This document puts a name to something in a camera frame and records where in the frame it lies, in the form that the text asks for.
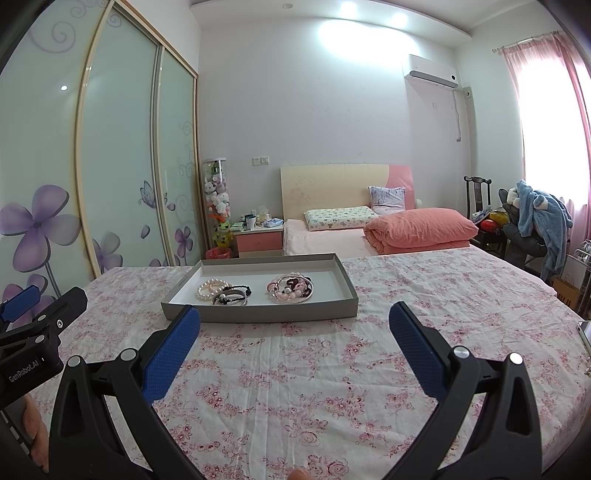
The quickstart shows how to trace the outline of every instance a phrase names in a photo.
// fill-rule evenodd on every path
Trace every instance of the glass display cylinder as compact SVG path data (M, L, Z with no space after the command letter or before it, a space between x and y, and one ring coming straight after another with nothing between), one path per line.
M202 162L203 197L207 218L207 236L214 247L229 247L230 195L226 191L225 158L212 158Z

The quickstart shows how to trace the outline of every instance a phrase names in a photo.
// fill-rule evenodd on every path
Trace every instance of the hand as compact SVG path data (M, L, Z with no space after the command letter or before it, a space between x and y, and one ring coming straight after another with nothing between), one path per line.
M295 467L287 476L287 480L314 480L308 470L301 466Z
M45 473L49 472L49 435L47 428L41 420L41 413L35 405L35 401L29 394L25 395L27 404L22 414L22 425L27 435L33 439L31 458L35 465L43 467Z

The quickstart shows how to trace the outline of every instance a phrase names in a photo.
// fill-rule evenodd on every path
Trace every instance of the recessed light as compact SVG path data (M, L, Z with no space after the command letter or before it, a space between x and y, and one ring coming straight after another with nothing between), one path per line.
M340 6L340 16L353 20L357 17L357 5L353 2L345 2Z
M392 25L394 28L404 28L407 26L407 23L408 17L400 12L394 14L392 20L390 21L390 25Z

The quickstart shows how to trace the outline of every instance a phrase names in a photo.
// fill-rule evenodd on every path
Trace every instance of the sliding wardrobe door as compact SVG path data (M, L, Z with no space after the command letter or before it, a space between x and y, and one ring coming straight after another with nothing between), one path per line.
M22 322L92 276L80 232L74 123L106 5L56 0L0 74L0 301L32 284L43 295Z
M79 168L98 274L122 265L166 264L151 148L157 50L113 10L89 67Z
M205 244L197 192L193 116L194 77L167 50L162 53L158 95L158 160L164 210L174 261L194 265L204 258Z

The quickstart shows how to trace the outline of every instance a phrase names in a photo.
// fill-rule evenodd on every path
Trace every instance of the bangle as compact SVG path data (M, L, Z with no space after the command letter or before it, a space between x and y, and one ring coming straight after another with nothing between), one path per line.
M252 295L252 290L248 285L229 285L223 288L223 291L234 290L236 288L244 288L247 297Z
M229 298L229 296L237 296L238 298ZM248 296L242 291L242 290L236 290L234 288L231 288L230 290L224 290L221 292L216 293L213 296L213 300L212 303L218 304L218 305L229 305L230 303L233 303L235 301L241 301L242 303L239 305L240 307L242 307L243 305L246 305L246 302L248 301Z
M232 288L232 286L225 280L219 278L212 278L202 283L197 289L197 298L201 300L211 300L217 293L224 291L225 288Z
M280 301L302 303L312 296L314 284L301 273L291 273L274 279L267 285L267 292Z

